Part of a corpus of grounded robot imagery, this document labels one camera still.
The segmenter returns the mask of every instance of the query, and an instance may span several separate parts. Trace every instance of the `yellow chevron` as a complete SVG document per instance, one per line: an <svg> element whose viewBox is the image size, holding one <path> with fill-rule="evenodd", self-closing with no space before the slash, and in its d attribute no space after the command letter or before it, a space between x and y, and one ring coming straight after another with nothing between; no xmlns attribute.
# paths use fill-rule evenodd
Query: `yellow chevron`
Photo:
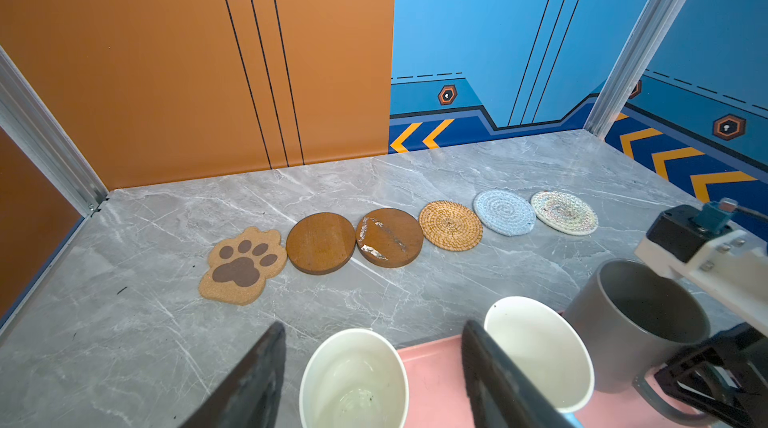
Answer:
<svg viewBox="0 0 768 428"><path fill-rule="evenodd" d="M430 133L429 135L427 135L427 137L424 139L424 144L425 144L425 145L427 145L427 147L429 147L429 149L430 149L430 150L432 150L432 149L435 149L435 148L440 148L440 145L437 145L437 144L435 143L435 137L436 137L437 135L439 135L440 133L442 133L442 131L443 131L444 129L446 129L446 127L447 127L448 125L450 125L450 124L451 124L451 122L452 122L453 120L455 120L455 118L449 118L449 119L445 119L445 120L443 120L443 121L442 121L442 122L441 122L441 123L440 123L440 124L437 126L437 128L435 128L435 129L432 131L432 133Z"/></svg>
<svg viewBox="0 0 768 428"><path fill-rule="evenodd" d="M756 178L744 172L705 173L703 175L691 175L690 182L694 185L696 198L702 203L710 202L710 192L707 185L714 183L754 182Z"/></svg>
<svg viewBox="0 0 768 428"><path fill-rule="evenodd" d="M677 160L681 158L688 158L690 156L698 156L703 154L704 154L703 152L700 152L695 148L691 148L687 146L685 148L669 150L668 152L654 153L653 155L651 155L651 157L654 159L654 168L656 169L656 173L658 173L661 178L667 180L668 182L670 179L669 176L667 176L668 161Z"/></svg>
<svg viewBox="0 0 768 428"><path fill-rule="evenodd" d="M421 122L417 123L411 123L408 128L406 128L406 131L403 133L400 133L400 136L395 138L395 141L392 142L392 145L390 145L397 153L408 153L408 149L402 145L403 142L405 142L408 137L411 135L411 133L415 132L416 129L421 125Z"/></svg>
<svg viewBox="0 0 768 428"><path fill-rule="evenodd" d="M661 132L655 128L647 128L640 130L639 132L627 133L619 136L621 140L621 149L624 154L634 160L634 153L632 153L632 142L635 140L642 140L643 138L650 138L651 136L661 135Z"/></svg>

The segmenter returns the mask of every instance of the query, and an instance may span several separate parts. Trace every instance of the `pink tray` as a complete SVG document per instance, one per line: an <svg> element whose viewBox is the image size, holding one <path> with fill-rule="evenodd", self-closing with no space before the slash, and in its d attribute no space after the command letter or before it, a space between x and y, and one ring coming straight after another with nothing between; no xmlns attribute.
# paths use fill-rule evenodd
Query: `pink tray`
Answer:
<svg viewBox="0 0 768 428"><path fill-rule="evenodd" d="M462 369L462 337L443 338L398 350L408 374L406 428L473 428ZM651 377L654 388L658 385ZM696 413L675 400L678 410ZM634 388L619 394L594 392L589 404L575 413L584 428L679 428L648 406Z"/></svg>

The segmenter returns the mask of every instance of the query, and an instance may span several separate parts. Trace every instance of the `cork coaster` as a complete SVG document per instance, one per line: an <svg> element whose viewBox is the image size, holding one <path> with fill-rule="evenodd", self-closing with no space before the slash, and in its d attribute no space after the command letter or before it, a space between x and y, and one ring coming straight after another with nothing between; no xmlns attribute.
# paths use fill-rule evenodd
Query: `cork coaster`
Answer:
<svg viewBox="0 0 768 428"><path fill-rule="evenodd" d="M398 209L373 210L357 226L363 258L385 269L408 265L422 250L424 234L415 218Z"/></svg>
<svg viewBox="0 0 768 428"><path fill-rule="evenodd" d="M355 250L352 223L336 213L315 213L296 223L286 240L288 258L310 275L340 269Z"/></svg>
<svg viewBox="0 0 768 428"><path fill-rule="evenodd" d="M538 219L555 230L585 236L598 229L598 216L585 201L570 193L539 192L531 197Z"/></svg>
<svg viewBox="0 0 768 428"><path fill-rule="evenodd" d="M251 226L233 239L220 241L210 252L210 270L200 281L200 295L233 305L253 303L266 280L276 277L287 259L279 231Z"/></svg>
<svg viewBox="0 0 768 428"><path fill-rule="evenodd" d="M482 240L482 223L459 203L445 200L429 203L418 215L424 236L441 249L469 250Z"/></svg>

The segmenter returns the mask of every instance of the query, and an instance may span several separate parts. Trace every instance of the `mug handle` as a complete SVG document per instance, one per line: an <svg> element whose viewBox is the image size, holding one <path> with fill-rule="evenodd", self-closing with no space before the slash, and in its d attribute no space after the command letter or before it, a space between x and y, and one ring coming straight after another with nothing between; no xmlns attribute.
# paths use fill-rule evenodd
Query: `mug handle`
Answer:
<svg viewBox="0 0 768 428"><path fill-rule="evenodd" d="M632 386L651 407L670 421L683 426L708 426L720 420L706 413L688 414L668 404L664 399L648 385L643 371L634 378Z"/></svg>

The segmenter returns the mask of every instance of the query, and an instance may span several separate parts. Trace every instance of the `hexagon emblem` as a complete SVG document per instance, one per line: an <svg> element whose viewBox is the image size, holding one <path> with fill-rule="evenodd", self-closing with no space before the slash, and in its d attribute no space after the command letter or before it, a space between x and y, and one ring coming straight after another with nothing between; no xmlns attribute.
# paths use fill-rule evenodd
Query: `hexagon emblem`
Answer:
<svg viewBox="0 0 768 428"><path fill-rule="evenodd" d="M638 80L638 83L632 89L632 93L629 94L629 99L632 100L634 97L637 97L638 95L640 95L640 92L642 91L643 91L643 80Z"/></svg>
<svg viewBox="0 0 768 428"><path fill-rule="evenodd" d="M732 140L746 133L746 120L740 116L729 113L723 118L715 120L712 129L713 135L725 141Z"/></svg>
<svg viewBox="0 0 768 428"><path fill-rule="evenodd" d="M437 97L441 105L450 105L453 103L453 100L456 100L456 95L458 95L456 85L446 85L440 90L440 94Z"/></svg>

